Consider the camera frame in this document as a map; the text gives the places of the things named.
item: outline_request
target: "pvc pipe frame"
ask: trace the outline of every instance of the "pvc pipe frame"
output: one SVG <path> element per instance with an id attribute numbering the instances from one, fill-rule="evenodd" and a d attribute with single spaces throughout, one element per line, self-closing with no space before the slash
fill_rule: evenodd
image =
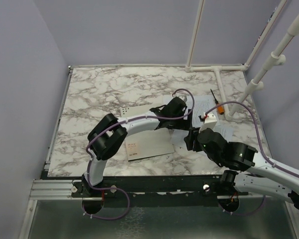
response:
<path id="1" fill-rule="evenodd" d="M 268 22 L 267 26 L 265 27 L 260 39 L 258 40 L 256 46 L 254 47 L 251 55 L 249 56 L 247 62 L 244 65 L 241 66 L 203 66 L 203 67 L 191 67 L 191 60 L 193 57 L 193 52 L 194 52 L 194 48 L 195 48 L 195 43 L 196 43 L 196 38 L 197 38 L 197 33 L 199 30 L 199 26 L 200 26 L 200 22 L 201 22 L 201 18 L 202 18 L 202 13 L 204 10 L 204 6 L 205 6 L 205 0 L 200 0 L 199 1 L 199 5 L 198 5 L 198 10 L 197 10 L 197 15 L 196 15 L 196 21 L 195 21 L 195 25 L 194 25 L 194 30 L 193 30 L 193 35 L 192 35 L 192 39 L 191 39 L 191 44 L 190 44 L 190 50 L 189 50 L 189 55 L 188 55 L 188 59 L 187 59 L 187 63 L 185 66 L 185 71 L 186 72 L 196 72 L 196 71 L 214 71 L 215 72 L 215 76 L 216 76 L 216 80 L 218 83 L 218 87 L 219 87 L 219 91 L 220 91 L 220 95 L 221 95 L 221 99 L 222 102 L 226 102 L 226 95 L 224 92 L 224 88 L 223 88 L 223 84 L 222 84 L 222 80 L 221 80 L 221 76 L 220 76 L 220 71 L 246 71 L 250 65 L 250 62 L 252 61 L 252 59 L 254 58 L 254 56 L 256 55 L 259 47 L 261 46 L 262 42 L 264 41 L 264 39 L 266 38 L 266 36 L 268 35 L 268 32 L 270 31 L 270 29 L 272 28 L 274 22 L 276 21 L 277 17 L 279 16 L 279 14 L 281 13 L 282 9 L 284 8 L 284 6 L 286 5 L 287 0 L 281 0 L 281 2 L 279 3 L 279 5 L 277 6 L 277 9 L 275 11 L 275 13 L 273 14 L 271 20 Z M 225 109 L 225 117 L 227 120 L 231 120 L 231 116 L 229 116 L 229 108 L 228 105 L 224 105 L 224 109 Z"/>
<path id="2" fill-rule="evenodd" d="M 298 16 L 293 20 L 290 27 L 287 30 L 287 33 L 283 37 L 283 39 L 280 41 L 278 46 L 275 48 L 275 50 L 270 54 L 270 56 L 267 58 L 267 60 L 262 65 L 260 71 L 256 74 L 254 79 L 251 80 L 251 82 L 248 84 L 248 86 L 245 88 L 243 94 L 240 96 L 240 98 L 237 100 L 238 102 L 243 102 L 250 94 L 252 94 L 255 90 L 263 88 L 263 85 L 259 85 L 260 81 L 264 77 L 264 75 L 271 70 L 273 66 L 276 65 L 282 65 L 286 58 L 284 55 L 282 55 L 282 52 L 284 49 L 288 46 L 288 44 L 291 42 L 291 40 L 299 34 L 299 14 Z M 226 119 L 230 120 L 234 113 L 237 111 L 238 107 L 233 106 L 226 116 Z"/>
<path id="3" fill-rule="evenodd" d="M 220 95 L 222 98 L 222 101 L 225 102 L 226 96 L 223 89 L 221 77 L 220 77 L 220 71 L 221 70 L 239 70 L 239 71 L 246 71 L 248 67 L 250 66 L 250 63 L 252 62 L 254 56 L 256 55 L 258 49 L 260 48 L 261 44 L 263 43 L 264 39 L 268 35 L 269 31 L 271 30 L 273 24 L 275 23 L 277 17 L 282 12 L 283 8 L 285 7 L 287 3 L 287 0 L 281 0 L 279 5 L 277 6 L 276 11 L 274 12 L 271 20 L 268 22 L 267 26 L 265 27 L 260 39 L 258 40 L 256 46 L 254 47 L 251 55 L 247 59 L 246 63 L 241 66 L 205 66 L 205 67 L 191 67 L 191 59 L 193 57 L 193 50 L 195 47 L 196 37 L 200 26 L 201 16 L 203 13 L 203 8 L 205 4 L 205 0 L 200 0 L 199 7 L 197 11 L 196 16 L 196 22 L 194 26 L 191 46 L 190 46 L 190 52 L 187 59 L 187 64 L 185 66 L 186 72 L 196 72 L 196 71 L 214 71 L 216 75 L 216 79 L 218 82 Z M 261 70 L 257 73 L 254 79 L 250 81 L 248 86 L 245 88 L 243 94 L 238 99 L 239 102 L 243 102 L 250 94 L 252 94 L 255 90 L 263 89 L 264 85 L 262 82 L 262 78 L 264 75 L 275 65 L 282 65 L 285 62 L 285 56 L 281 55 L 286 46 L 290 43 L 290 41 L 293 39 L 294 36 L 299 34 L 299 15 L 296 17 L 296 19 L 292 22 L 290 27 L 287 30 L 287 34 L 283 37 L 279 45 L 276 47 L 276 49 L 271 53 L 271 55 L 268 57 L 266 62 L 263 64 Z M 238 105 L 235 105 L 231 108 L 231 111 L 229 111 L 228 106 L 225 107 L 225 116 L 227 120 L 231 120 L 233 117 L 233 114 L 237 111 L 239 108 Z"/>

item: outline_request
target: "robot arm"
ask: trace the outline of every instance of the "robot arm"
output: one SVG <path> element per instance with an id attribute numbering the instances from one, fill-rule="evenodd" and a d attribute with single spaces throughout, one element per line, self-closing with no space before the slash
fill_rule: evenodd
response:
<path id="1" fill-rule="evenodd" d="M 116 154 L 125 137 L 162 127 L 183 129 L 189 131 L 188 136 L 184 138 L 187 150 L 204 151 L 208 158 L 218 166 L 230 169 L 224 172 L 220 184 L 213 186 L 232 192 L 255 192 L 277 197 L 294 203 L 299 209 L 299 178 L 279 170 L 275 167 L 277 163 L 275 160 L 271 159 L 274 162 L 273 165 L 267 163 L 255 148 L 241 142 L 227 142 L 221 134 L 213 132 L 211 128 L 215 125 L 215 119 L 212 113 L 208 114 L 208 118 L 203 118 L 204 123 L 201 128 L 192 128 L 192 114 L 188 115 L 187 120 L 181 117 L 185 109 L 185 102 L 175 97 L 163 108 L 152 108 L 143 115 L 131 118 L 116 118 L 113 114 L 106 115 L 88 135 L 90 142 L 88 150 L 93 157 L 89 169 L 84 173 L 86 181 L 95 186 L 103 180 L 107 160 Z M 111 135 L 104 133 L 109 129 L 112 131 Z M 279 166 L 299 174 L 299 170 L 287 165 L 279 163 Z M 263 178 L 237 171 L 250 172 L 261 175 Z"/>
<path id="2" fill-rule="evenodd" d="M 299 209 L 299 170 L 270 159 L 273 165 L 255 148 L 241 142 L 227 142 L 221 134 L 210 128 L 195 134 L 190 132 L 186 138 L 187 149 L 193 145 L 194 151 L 204 151 L 208 158 L 220 167 L 227 167 L 221 183 L 232 187 L 238 192 L 254 192 L 263 195 L 281 198 L 294 203 Z M 276 167 L 287 169 L 292 174 Z M 253 177 L 236 171 L 246 171 L 261 175 L 263 178 Z"/>
<path id="3" fill-rule="evenodd" d="M 166 106 L 152 108 L 142 115 L 116 118 L 113 114 L 108 114 L 103 117 L 88 135 L 87 148 L 92 162 L 89 170 L 84 173 L 86 181 L 95 186 L 103 180 L 107 160 L 117 153 L 127 136 L 163 127 L 189 130 L 192 113 L 188 114 L 187 119 L 183 119 L 186 108 L 186 103 L 175 97 Z"/>

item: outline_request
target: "white marble table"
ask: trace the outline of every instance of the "white marble table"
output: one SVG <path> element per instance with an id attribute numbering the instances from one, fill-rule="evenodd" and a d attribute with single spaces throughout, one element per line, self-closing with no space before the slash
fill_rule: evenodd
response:
<path id="1" fill-rule="evenodd" d="M 228 100 L 239 97 L 246 81 L 241 71 L 221 72 Z M 161 103 L 162 96 L 178 88 L 194 95 L 210 94 L 220 100 L 213 72 L 186 73 L 181 67 L 75 68 L 57 133 L 49 177 L 81 176 L 89 160 L 85 147 L 87 135 L 108 113 L 120 116 L 120 107 Z M 251 98 L 248 105 L 253 107 Z M 248 113 L 241 110 L 233 122 L 219 116 L 223 125 L 234 128 L 232 141 L 240 141 L 259 149 L 254 125 Z M 265 152 L 269 155 L 261 131 Z M 105 176 L 199 175 L 221 174 L 206 156 L 175 146 L 175 153 L 127 161 L 124 145 L 109 159 Z"/>

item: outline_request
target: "bolt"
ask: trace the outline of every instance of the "bolt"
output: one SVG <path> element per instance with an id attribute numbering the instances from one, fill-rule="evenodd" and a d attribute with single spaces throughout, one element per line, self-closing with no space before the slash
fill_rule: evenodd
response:
<path id="1" fill-rule="evenodd" d="M 209 185 L 208 185 L 208 184 L 205 184 L 205 185 L 203 186 L 203 190 L 204 190 L 205 192 L 208 192 L 208 191 L 210 190 Z"/>
<path id="2" fill-rule="evenodd" d="M 110 190 L 110 191 L 111 191 L 111 193 L 115 193 L 115 192 L 116 192 L 116 189 L 115 189 L 115 188 L 116 188 L 116 186 L 115 186 L 115 185 L 112 185 L 112 186 L 111 186 L 111 188 L 113 188 L 113 189 L 111 189 L 111 190 Z"/>
<path id="3" fill-rule="evenodd" d="M 76 193 L 78 191 L 78 189 L 75 187 L 75 186 L 73 186 L 72 188 L 71 188 L 71 192 L 72 193 Z"/>

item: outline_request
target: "purple wall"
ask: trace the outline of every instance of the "purple wall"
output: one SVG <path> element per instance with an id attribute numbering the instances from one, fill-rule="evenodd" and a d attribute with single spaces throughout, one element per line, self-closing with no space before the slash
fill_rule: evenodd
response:
<path id="1" fill-rule="evenodd" d="M 34 0 L 70 65 L 185 64 L 199 0 Z M 193 64 L 245 63 L 280 0 L 207 0 Z"/>
<path id="2" fill-rule="evenodd" d="M 260 70 L 298 13 L 299 0 L 290 1 L 248 70 L 248 81 Z M 274 159 L 299 169 L 299 35 L 283 54 L 285 65 L 270 70 L 263 78 L 265 88 L 253 97 Z"/>
<path id="3" fill-rule="evenodd" d="M 17 238 L 52 136 L 67 64 L 31 0 L 0 0 L 0 239 Z"/>

